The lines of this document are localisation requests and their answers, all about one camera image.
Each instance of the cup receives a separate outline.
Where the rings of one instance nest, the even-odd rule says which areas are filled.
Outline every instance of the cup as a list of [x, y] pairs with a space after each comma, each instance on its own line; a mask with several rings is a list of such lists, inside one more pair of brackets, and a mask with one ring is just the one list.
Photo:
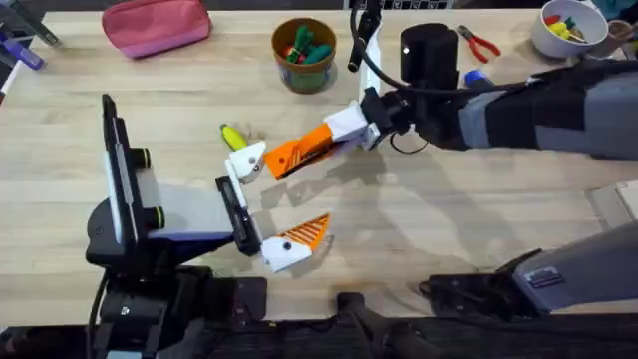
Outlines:
[[[330, 55], [310, 65], [293, 64], [286, 60], [285, 50], [294, 44], [297, 29], [301, 25], [306, 25], [314, 34], [312, 40], [314, 45], [326, 44], [332, 47]], [[330, 68], [337, 48], [337, 37], [328, 25], [311, 18], [288, 20], [275, 29], [271, 42], [281, 79], [290, 91], [298, 94], [314, 94], [325, 87], [330, 79]]]
[[620, 45], [631, 40], [634, 36], [631, 24], [626, 21], [611, 20], [608, 29], [609, 32], [605, 40], [591, 49], [588, 53], [589, 56], [598, 59], [609, 57]]

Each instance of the yellow object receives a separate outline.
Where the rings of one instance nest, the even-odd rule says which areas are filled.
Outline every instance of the yellow object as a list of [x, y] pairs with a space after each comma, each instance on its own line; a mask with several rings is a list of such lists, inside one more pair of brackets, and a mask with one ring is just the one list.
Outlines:
[[571, 36], [571, 33], [569, 32], [569, 30], [565, 30], [561, 32], [560, 34], [558, 34], [558, 36], [560, 36], [561, 39], [568, 40], [569, 37]]
[[560, 34], [562, 34], [564, 31], [569, 31], [567, 30], [567, 24], [563, 23], [563, 22], [558, 22], [555, 24], [551, 24], [548, 26], [549, 31], [551, 31], [552, 33], [560, 36]]
[[221, 136], [233, 151], [241, 150], [248, 146], [248, 142], [238, 130], [227, 124], [221, 125], [219, 129], [221, 130]]

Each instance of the black wire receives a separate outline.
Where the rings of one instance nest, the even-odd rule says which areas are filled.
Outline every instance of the black wire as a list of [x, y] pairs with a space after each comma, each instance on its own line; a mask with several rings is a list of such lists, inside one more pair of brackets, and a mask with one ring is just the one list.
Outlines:
[[100, 279], [100, 284], [98, 284], [98, 290], [96, 291], [96, 296], [93, 299], [93, 305], [91, 305], [91, 313], [89, 314], [89, 323], [87, 324], [87, 335], [86, 335], [86, 359], [93, 359], [93, 332], [96, 328], [96, 320], [98, 319], [98, 309], [100, 306], [100, 302], [102, 301], [102, 296], [104, 294], [104, 289], [107, 286], [108, 274], [105, 270], [102, 274], [102, 279]]
[[427, 141], [426, 141], [426, 143], [425, 143], [423, 146], [419, 147], [418, 149], [411, 150], [411, 151], [401, 150], [401, 149], [399, 149], [399, 148], [397, 147], [397, 145], [395, 145], [395, 135], [396, 135], [396, 134], [397, 134], [397, 133], [392, 133], [392, 134], [390, 135], [390, 146], [392, 146], [392, 148], [393, 148], [393, 149], [395, 149], [395, 151], [397, 151], [397, 152], [399, 152], [399, 153], [401, 153], [401, 154], [404, 154], [404, 155], [413, 155], [413, 154], [415, 154], [415, 153], [418, 153], [418, 152], [420, 152], [422, 149], [426, 148], [426, 147], [428, 146], [428, 144], [429, 144], [429, 142], [427, 142]]
[[401, 91], [412, 92], [419, 95], [442, 97], [451, 97], [458, 95], [478, 95], [493, 91], [517, 90], [522, 89], [526, 86], [526, 83], [515, 83], [507, 85], [497, 85], [487, 89], [435, 90], [412, 88], [398, 82], [397, 80], [394, 80], [390, 76], [386, 75], [386, 73], [381, 71], [381, 69], [379, 69], [379, 67], [372, 61], [372, 59], [370, 59], [370, 57], [366, 53], [366, 45], [359, 38], [359, 34], [357, 31], [357, 11], [359, 10], [361, 1], [362, 0], [355, 0], [354, 4], [352, 4], [352, 10], [350, 12], [350, 34], [352, 35], [352, 40], [354, 42], [353, 46], [355, 48], [355, 51], [357, 51], [361, 55], [361, 59], [363, 60], [363, 62], [365, 62], [370, 70], [372, 70], [372, 72], [379, 76], [379, 78], [386, 84]]

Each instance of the pink pouch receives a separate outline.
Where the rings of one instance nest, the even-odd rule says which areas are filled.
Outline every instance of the pink pouch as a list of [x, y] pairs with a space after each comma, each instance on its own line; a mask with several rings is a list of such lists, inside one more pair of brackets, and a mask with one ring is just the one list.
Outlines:
[[199, 0], [133, 0], [105, 11], [102, 27], [135, 59], [205, 39], [212, 24]]

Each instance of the pliers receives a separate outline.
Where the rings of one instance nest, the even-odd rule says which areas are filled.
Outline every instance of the pliers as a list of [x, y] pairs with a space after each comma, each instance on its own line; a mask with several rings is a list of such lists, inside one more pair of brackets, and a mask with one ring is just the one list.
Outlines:
[[479, 51], [477, 44], [492, 51], [495, 55], [500, 56], [500, 49], [495, 44], [491, 43], [490, 41], [486, 39], [482, 39], [476, 36], [470, 30], [468, 30], [467, 27], [463, 25], [459, 25], [459, 27], [457, 28], [457, 32], [459, 33], [459, 35], [463, 36], [464, 39], [468, 40], [470, 51], [472, 51], [472, 54], [482, 63], [486, 64], [488, 59], [484, 54], [482, 54]]

